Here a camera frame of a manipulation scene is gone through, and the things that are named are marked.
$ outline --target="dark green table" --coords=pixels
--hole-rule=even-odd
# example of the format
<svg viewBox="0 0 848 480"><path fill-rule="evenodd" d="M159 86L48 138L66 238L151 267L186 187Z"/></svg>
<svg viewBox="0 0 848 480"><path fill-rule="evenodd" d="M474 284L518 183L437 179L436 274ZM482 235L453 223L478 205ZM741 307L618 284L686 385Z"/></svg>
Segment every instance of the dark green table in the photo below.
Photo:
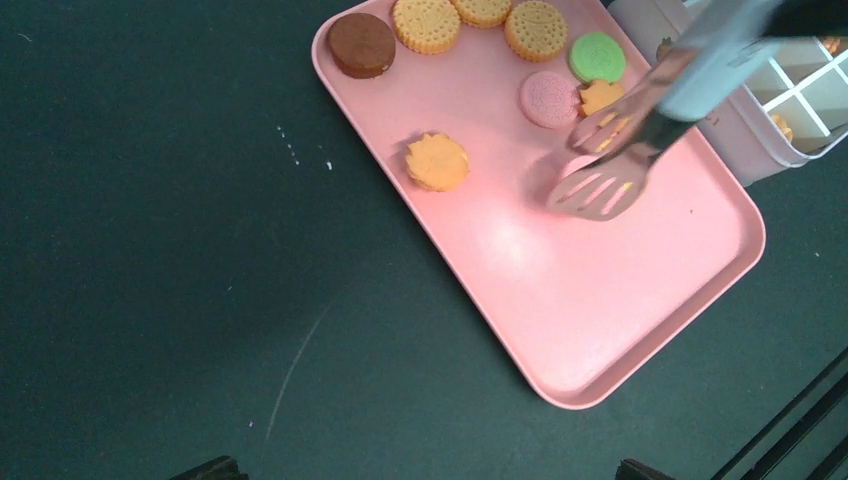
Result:
<svg viewBox="0 0 848 480"><path fill-rule="evenodd" d="M845 145L750 189L767 252L698 321L549 406L312 71L352 2L139 4L0 6L3 480L705 478L848 343Z"/></svg>

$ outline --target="white box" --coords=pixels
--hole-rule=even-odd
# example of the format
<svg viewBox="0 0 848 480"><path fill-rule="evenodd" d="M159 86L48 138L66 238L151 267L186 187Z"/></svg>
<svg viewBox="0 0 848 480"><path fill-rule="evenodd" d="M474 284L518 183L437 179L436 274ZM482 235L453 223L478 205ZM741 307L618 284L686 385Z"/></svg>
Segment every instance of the white box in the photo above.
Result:
<svg viewBox="0 0 848 480"><path fill-rule="evenodd" d="M709 0L615 0L610 14L652 65ZM747 186L825 155L848 136L848 41L835 54L817 39L787 43L706 119L701 132ZM771 120L792 129L788 141Z"/></svg>

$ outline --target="pink tray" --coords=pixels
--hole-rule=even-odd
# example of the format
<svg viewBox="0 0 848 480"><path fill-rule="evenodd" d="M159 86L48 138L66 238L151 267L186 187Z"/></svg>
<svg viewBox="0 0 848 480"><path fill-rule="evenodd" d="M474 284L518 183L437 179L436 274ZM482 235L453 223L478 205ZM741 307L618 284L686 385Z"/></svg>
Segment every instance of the pink tray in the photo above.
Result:
<svg viewBox="0 0 848 480"><path fill-rule="evenodd" d="M569 47L589 31L621 43L626 88L647 72L599 2L551 3L568 22ZM597 404L757 263L759 211L693 129L617 219L546 213L537 197L559 173L551 152L565 133L526 120L517 92L540 69L573 78L565 56L531 64L509 49L502 28L463 25L447 53L422 56L398 43L382 77L344 76L326 49L327 29L352 12L391 25L392 4L370 0L327 20L312 43L318 76L536 392L568 409ZM405 171L406 144L435 131L471 158L470 175L448 193L417 188Z"/></svg>

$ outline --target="tray rim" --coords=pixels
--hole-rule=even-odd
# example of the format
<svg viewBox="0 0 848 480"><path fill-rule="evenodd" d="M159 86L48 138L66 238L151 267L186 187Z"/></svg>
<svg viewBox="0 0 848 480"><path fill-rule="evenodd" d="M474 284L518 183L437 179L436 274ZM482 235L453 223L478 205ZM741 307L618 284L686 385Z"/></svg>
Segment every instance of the tray rim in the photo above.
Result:
<svg viewBox="0 0 848 480"><path fill-rule="evenodd" d="M330 18L328 18L327 20L325 20L324 23L322 23L321 26L318 28L318 30L315 32L315 35L313 36L313 39L312 39L312 43L311 43L311 47L310 47L310 53L311 53L311 56L312 56L312 67L315 70L315 73L318 76L318 78L321 80L322 85L324 85L325 90L330 94L330 96L332 97L336 106L342 111L342 113L344 114L344 116L347 119L350 126L353 127L354 131L356 131L357 136L359 136L359 139L362 141L362 143L365 145L365 147L371 153L371 156L373 157L373 159L377 162L377 165L380 167L381 170L383 170L383 173L385 174L385 176L392 183L392 185L395 188L395 191L403 199L404 203L406 204L406 207L409 209L409 211L413 214L416 221L418 222L418 225L424 230L424 232L427 234L430 242L433 244L433 246L439 252L439 255L442 257L442 261L444 261L448 265L448 267L450 268L454 277L463 286L463 290L465 291L465 294L472 301L472 303L474 303L474 305L477 307L478 312L483 317L483 319L486 321L486 324L493 331L495 336L498 337L498 341L500 342L500 344L504 348L504 350L506 350L507 354L510 356L510 360L512 360L512 362L519 369L519 371L521 371L522 376L527 381L527 383L530 385L530 387L533 389L533 391L535 391L537 395L539 395L542 399L544 399L546 402L550 403L551 405L556 406L558 408L565 409L565 410L585 410L585 409L594 407L594 406L598 405L599 403L603 402L604 400L606 400L613 392L618 390L618 388L624 382L626 382L631 376L633 376L633 374L636 371L638 371L640 368L642 368L642 366L644 366L645 363L647 363L651 358L653 358L660 350L665 348L665 346L668 343L670 343L681 331L683 331L686 327L688 327L707 308L709 308L713 303L715 303L716 300L718 300L722 295L724 295L731 287L736 285L736 283L738 283L739 280L742 277L747 275L759 263L760 259L762 259L762 256L765 252L766 238L767 238L765 221L763 219L762 213L760 212L759 208L757 207L756 203L754 203L754 201L750 197L750 195L748 195L748 192L745 190L745 188L742 186L742 184L739 183L739 181L736 179L736 177L730 171L728 166L724 163L724 161L721 160L721 157L719 157L718 153L716 153L713 146L709 143L709 141L707 141L706 137L703 135L701 130L698 128L698 126L695 126L694 128L690 129L690 131L687 133L687 137L690 137L694 141L699 142L701 144L699 148L703 148L707 152L709 152L709 154L712 156L713 163L715 164L714 166L716 168L716 173L721 172L721 175L723 175L725 177L724 180L726 182L729 182L730 185L732 185L733 189L735 190L735 192L733 192L733 193L739 197L740 203L744 203L744 205L737 205L737 207L738 207L737 209L745 207L745 208L748 209L747 213L749 215L754 214L754 220L756 220L756 221L754 222L754 224L749 225L749 228L751 228L752 230L753 229L756 230L755 232L752 232L752 233L756 233L758 235L758 238L754 239L752 241L753 243L751 245L749 245L749 248L756 249L756 251L754 252L753 258L751 259L751 261L747 265L745 265L743 268L740 268L738 272L736 272L735 274L732 274L732 277L729 279L729 281L726 283L726 285L724 285L720 289L716 289L713 295L710 295L708 298L706 298L705 301L703 302L703 304L698 306L694 310L692 315L689 316L688 319L681 322L679 327L674 329L673 334L667 336L663 341L658 342L658 344L654 348L652 348L650 350L650 352L648 352L646 355L644 355L638 362L635 362L632 367L628 368L626 374L622 375L617 381L612 382L611 385L608 388L606 388L604 391L602 391L599 395L596 395L590 401L583 401L583 402L566 402L566 401L562 401L560 399L553 397L548 391L546 391L543 388L543 386L541 384L539 384L539 382L535 381L535 379L532 377L532 375L528 374L526 365L524 365L522 362L519 361L518 357L513 353L511 347L502 338L500 332L498 331L498 328L495 325L492 324L489 317L484 313L486 311L486 309L478 303L477 299L469 291L468 287L466 286L465 282L463 281L462 276L454 268L454 265L452 265L451 262L448 260L447 256L445 255L445 252L442 251L442 247L439 245L439 243L434 238L432 231L427 227L426 223L424 222L424 219L421 216L421 212L415 207L414 203L411 201L409 196L406 194L405 190L402 188L398 179L395 178L395 176L391 172L391 170L383 162L378 160L379 156L376 152L376 149L366 139L366 137L365 137L365 135L362 131L362 127L360 126L358 121L354 118L353 113L348 109L347 105L345 105L345 103L342 101L340 95L335 90L335 88L332 86L332 84L330 83L327 76L324 74L323 67L320 65L319 53L318 53L319 49L323 47L323 40L324 40L324 36L325 36L326 31L329 29L329 27L333 24L333 22L336 19L338 19L338 18L340 18L344 15L347 15L348 13L353 13L353 12L355 12L355 11L357 11L357 10L367 6L367 5L370 5L372 3L394 2L394 1L395 0L365 0L365 1L359 2L359 3L353 5L349 8L346 8L345 10L343 10L339 13L336 13L335 15L333 15ZM526 1L526 0L518 0L516 3L521 3L523 1ZM648 61L645 59L645 57L642 55L642 53L639 51L639 49L636 48L634 45L632 45L632 42L630 41L630 37L627 36L627 34L621 29L621 27L618 25L618 22L616 22L616 20L612 17L612 15L609 14L607 8L600 2L600 0L574 0L574 1L580 1L580 2L584 3L584 5L594 3L594 4L596 4L596 6L595 7L590 6L590 8L600 7L601 9L603 9L603 11L609 17L610 22L615 26L616 29L618 29L618 33L620 34L620 36L622 38L626 38L628 43L631 43L630 46L632 47L632 50L636 54L636 58L633 58L632 60L639 62L639 68L641 68L644 71L647 71L648 69L651 68ZM734 257L734 261L738 258L740 258L739 255ZM729 267L731 264L733 264L733 261L731 261L731 263L728 264L724 269ZM724 269L719 271L719 273L717 273L712 278L714 279L717 276L721 275L721 273L724 271ZM594 383L596 383L596 380L592 380L591 382L587 383L586 389L588 389L588 387L590 387Z"/></svg>

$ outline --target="plastic container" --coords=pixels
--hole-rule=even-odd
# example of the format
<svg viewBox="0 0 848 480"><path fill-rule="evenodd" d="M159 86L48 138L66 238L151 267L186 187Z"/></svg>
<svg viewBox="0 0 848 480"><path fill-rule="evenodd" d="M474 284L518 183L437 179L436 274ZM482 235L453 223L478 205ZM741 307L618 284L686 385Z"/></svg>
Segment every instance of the plastic container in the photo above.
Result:
<svg viewBox="0 0 848 480"><path fill-rule="evenodd" d="M551 3L569 23L566 49L603 31L628 59L625 88L647 73L600 2ZM512 52L502 27L463 26L446 53L398 44L381 77L346 77L326 48L329 26L352 12L391 25L392 5L370 0L325 22L312 44L316 73L533 389L562 408L597 404L757 263L765 244L759 211L697 129L615 220L546 211L544 196L566 168L568 130L532 124L518 92L543 69L577 85L565 54L533 64ZM470 156L469 176L445 193L418 188L405 168L406 145L433 131Z"/></svg>
<svg viewBox="0 0 848 480"><path fill-rule="evenodd" d="M653 65L709 0L616 0L609 12ZM792 41L698 127L743 185L821 158L848 136L848 51L815 39ZM789 142L770 116L793 132Z"/></svg>

